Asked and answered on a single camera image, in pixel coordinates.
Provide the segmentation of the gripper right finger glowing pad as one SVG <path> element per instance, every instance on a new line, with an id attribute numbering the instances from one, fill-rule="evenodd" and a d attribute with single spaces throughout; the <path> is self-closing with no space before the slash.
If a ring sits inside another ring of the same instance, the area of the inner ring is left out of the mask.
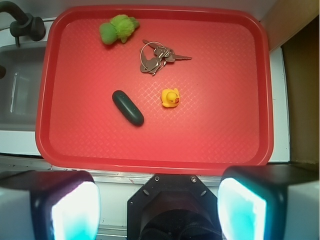
<path id="1" fill-rule="evenodd" d="M 320 174 L 309 165 L 228 167 L 217 210 L 228 240 L 318 240 Z"/>

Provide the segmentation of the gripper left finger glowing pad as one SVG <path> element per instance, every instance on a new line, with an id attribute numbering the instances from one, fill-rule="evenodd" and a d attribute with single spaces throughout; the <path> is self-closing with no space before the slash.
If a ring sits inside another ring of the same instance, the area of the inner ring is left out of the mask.
<path id="1" fill-rule="evenodd" d="M 87 171 L 0 174 L 2 240 L 94 240 L 100 217 L 100 190 Z"/>

